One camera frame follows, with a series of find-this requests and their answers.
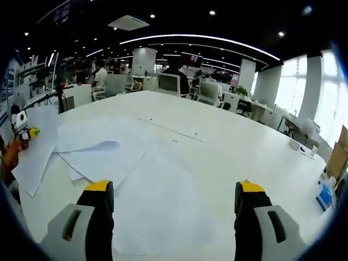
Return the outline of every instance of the white column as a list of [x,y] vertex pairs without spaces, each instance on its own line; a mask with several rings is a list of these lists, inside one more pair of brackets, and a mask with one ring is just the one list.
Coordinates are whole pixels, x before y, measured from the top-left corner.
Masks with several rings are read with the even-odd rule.
[[306,88],[299,113],[300,121],[314,120],[320,98],[321,79],[321,56],[308,58]]
[[237,86],[243,86],[248,94],[250,94],[252,82],[254,81],[256,63],[243,59],[240,65],[238,84]]
[[145,71],[154,73],[156,50],[151,48],[137,48],[133,51],[132,74],[145,75]]

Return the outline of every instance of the person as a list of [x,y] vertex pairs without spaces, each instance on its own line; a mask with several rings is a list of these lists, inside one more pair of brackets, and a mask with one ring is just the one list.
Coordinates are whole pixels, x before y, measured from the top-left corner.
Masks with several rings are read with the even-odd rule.
[[[223,96],[222,96],[222,87],[218,82],[218,77],[219,74],[212,74],[212,78],[214,79],[215,84],[217,85],[217,87],[219,88],[218,92],[217,92],[217,99],[215,104],[219,104],[220,102],[223,101]],[[222,109],[223,110],[229,110],[231,108],[231,104],[229,104],[228,102],[225,102]]]
[[8,146],[6,146],[3,138],[0,135],[0,150],[2,153],[1,162],[1,180],[6,186],[11,185],[15,180],[11,171],[18,164],[18,154],[28,147],[28,141],[22,140],[17,136]]
[[105,70],[104,61],[102,59],[97,59],[94,63],[96,65],[97,72],[92,87],[103,88],[108,78],[108,71]]
[[88,76],[88,63],[86,59],[81,60],[81,62],[77,65],[75,70],[76,74],[76,83],[86,83],[86,77]]
[[180,62],[177,59],[169,60],[169,68],[162,73],[174,74],[180,76],[180,94],[188,94],[190,92],[189,82],[187,76],[179,71]]

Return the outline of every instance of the recessed light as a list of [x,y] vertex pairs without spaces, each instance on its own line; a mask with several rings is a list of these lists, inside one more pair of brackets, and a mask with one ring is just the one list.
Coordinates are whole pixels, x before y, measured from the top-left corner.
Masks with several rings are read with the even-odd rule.
[[305,7],[303,10],[304,15],[309,15],[311,12],[312,12],[312,7],[310,5]]

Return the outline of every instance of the air vent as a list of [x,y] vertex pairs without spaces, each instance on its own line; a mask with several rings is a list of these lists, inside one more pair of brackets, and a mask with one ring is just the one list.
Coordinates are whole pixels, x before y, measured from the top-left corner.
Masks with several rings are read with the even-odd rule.
[[117,29],[123,29],[126,31],[132,31],[135,29],[149,26],[149,24],[133,16],[125,15],[124,17],[121,17],[120,19],[117,19],[116,21],[109,24],[109,26],[116,27]]

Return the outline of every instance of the yellow object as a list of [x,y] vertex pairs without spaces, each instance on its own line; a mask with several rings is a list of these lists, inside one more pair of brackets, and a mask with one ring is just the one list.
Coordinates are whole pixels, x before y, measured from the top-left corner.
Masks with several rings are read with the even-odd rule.
[[258,184],[242,181],[240,182],[243,187],[243,192],[265,192],[265,190]]
[[85,190],[89,191],[106,191],[108,183],[111,181],[99,181],[96,183],[89,184]]
[[31,129],[29,130],[29,136],[30,136],[30,138],[35,138],[35,137],[37,137],[37,136],[39,135],[39,133],[40,133],[40,130],[37,129],[37,128],[31,128]]

